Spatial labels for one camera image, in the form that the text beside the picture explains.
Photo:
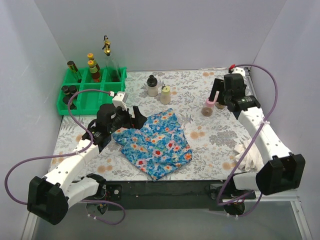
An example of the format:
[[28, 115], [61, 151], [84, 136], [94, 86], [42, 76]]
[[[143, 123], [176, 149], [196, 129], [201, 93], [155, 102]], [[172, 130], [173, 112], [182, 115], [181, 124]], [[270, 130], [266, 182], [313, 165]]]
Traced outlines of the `small black-cap pepper jar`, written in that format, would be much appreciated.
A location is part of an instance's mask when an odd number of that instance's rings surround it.
[[63, 85], [63, 86], [61, 87], [61, 91], [62, 91], [62, 93], [63, 93], [65, 96], [68, 96], [68, 97], [71, 96], [70, 89], [69, 89], [69, 87], [68, 87], [67, 85]]

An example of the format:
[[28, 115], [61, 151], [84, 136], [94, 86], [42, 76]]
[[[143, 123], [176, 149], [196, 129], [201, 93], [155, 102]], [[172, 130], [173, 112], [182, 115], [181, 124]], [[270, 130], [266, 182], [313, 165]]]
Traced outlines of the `tall oil bottle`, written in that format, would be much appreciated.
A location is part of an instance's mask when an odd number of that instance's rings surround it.
[[103, 36], [103, 45], [105, 48], [107, 48], [110, 45], [110, 41], [107, 35]]
[[119, 63], [112, 56], [111, 52], [111, 42], [108, 47], [102, 47], [102, 50], [106, 56], [105, 66], [107, 69], [108, 77], [112, 82], [120, 82], [121, 81], [121, 70]]

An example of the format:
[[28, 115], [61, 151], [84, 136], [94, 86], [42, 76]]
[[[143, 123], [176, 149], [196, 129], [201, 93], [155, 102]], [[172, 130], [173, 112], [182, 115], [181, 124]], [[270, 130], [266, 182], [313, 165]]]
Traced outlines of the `red sauce bottle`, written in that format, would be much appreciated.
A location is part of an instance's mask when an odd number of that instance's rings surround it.
[[95, 59], [95, 57], [94, 57], [94, 54], [93, 54], [93, 53], [88, 53], [88, 54], [87, 54], [87, 58], [88, 58], [89, 60], [93, 61], [93, 62], [94, 62], [94, 65], [95, 65], [96, 68], [97, 68], [97, 70], [100, 71], [100, 66], [99, 66], [99, 64], [97, 63], [97, 61], [96, 61], [96, 59]]
[[89, 71], [90, 71], [90, 74], [91, 74], [93, 81], [95, 83], [100, 83], [101, 82], [101, 74], [100, 74], [95, 62], [93, 60], [89, 60], [87, 62], [87, 64], [89, 66]]

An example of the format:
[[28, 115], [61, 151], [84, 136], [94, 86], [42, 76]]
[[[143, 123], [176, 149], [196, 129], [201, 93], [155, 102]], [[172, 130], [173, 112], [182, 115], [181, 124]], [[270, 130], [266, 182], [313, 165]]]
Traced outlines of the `black-cap glass spice jar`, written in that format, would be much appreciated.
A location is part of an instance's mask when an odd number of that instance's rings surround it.
[[222, 104], [220, 104], [220, 103], [218, 103], [218, 102], [215, 103], [215, 106], [216, 106], [218, 109], [221, 109], [221, 110], [226, 107], [225, 105], [222, 105]]

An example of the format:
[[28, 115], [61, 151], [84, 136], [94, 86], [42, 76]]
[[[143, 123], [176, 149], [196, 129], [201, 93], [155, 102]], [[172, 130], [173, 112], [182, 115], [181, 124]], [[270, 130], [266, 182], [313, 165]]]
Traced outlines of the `yellow-label spice tube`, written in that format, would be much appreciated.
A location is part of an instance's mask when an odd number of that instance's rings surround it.
[[75, 77], [75, 79], [77, 80], [77, 82], [81, 83], [83, 77], [82, 77], [81, 72], [79, 71], [78, 67], [76, 66], [75, 62], [72, 60], [69, 60], [67, 62], [67, 66], [70, 69], [70, 71], [72, 72], [72, 74]]

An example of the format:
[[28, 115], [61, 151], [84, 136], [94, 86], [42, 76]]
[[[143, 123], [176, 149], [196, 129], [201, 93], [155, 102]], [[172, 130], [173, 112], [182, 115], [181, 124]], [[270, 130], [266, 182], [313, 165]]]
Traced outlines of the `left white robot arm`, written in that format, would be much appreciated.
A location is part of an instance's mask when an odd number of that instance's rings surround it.
[[128, 109], [120, 106], [101, 105], [73, 154], [45, 176], [36, 176], [30, 181], [27, 210], [56, 225], [78, 202], [99, 203], [106, 200], [107, 181], [102, 176], [90, 173], [78, 182], [74, 179], [109, 144], [113, 133], [121, 128], [139, 130], [146, 121], [138, 106], [134, 106], [133, 114], [130, 114]]

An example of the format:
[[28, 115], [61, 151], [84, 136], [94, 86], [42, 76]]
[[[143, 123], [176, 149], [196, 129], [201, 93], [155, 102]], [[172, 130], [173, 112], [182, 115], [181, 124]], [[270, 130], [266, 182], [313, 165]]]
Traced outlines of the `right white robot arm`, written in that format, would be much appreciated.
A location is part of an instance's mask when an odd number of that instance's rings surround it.
[[244, 126], [256, 145], [263, 166], [258, 172], [233, 173], [226, 184], [227, 195], [237, 199], [245, 191], [260, 191], [271, 195], [300, 186], [306, 160], [293, 154], [267, 123], [260, 103], [253, 95], [246, 95], [246, 84], [240, 73], [215, 78], [210, 93], [219, 104], [227, 106]]

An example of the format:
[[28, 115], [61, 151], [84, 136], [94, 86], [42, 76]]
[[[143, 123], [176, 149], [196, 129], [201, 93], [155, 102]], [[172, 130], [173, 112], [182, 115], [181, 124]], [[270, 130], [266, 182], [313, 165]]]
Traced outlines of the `pink-cap spice shaker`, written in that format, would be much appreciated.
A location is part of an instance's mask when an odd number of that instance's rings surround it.
[[209, 98], [207, 98], [201, 109], [202, 115], [205, 117], [210, 117], [213, 114], [215, 103], [216, 102], [214, 100], [211, 101]]

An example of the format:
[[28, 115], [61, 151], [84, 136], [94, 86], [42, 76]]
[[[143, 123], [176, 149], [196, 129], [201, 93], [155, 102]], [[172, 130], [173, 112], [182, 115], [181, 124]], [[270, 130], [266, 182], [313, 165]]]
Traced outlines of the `yellow-cap spice shaker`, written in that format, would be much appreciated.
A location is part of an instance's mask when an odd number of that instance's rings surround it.
[[161, 94], [160, 94], [160, 102], [163, 105], [169, 104], [171, 101], [171, 89], [168, 85], [164, 85], [161, 88]]

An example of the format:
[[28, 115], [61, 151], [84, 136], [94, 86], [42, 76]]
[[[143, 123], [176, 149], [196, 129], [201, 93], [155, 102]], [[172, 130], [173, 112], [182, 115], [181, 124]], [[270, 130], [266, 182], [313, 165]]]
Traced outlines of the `black-cap white powder shaker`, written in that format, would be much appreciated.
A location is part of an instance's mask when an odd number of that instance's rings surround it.
[[147, 79], [147, 94], [150, 97], [156, 97], [158, 95], [158, 80], [154, 75], [150, 75]]

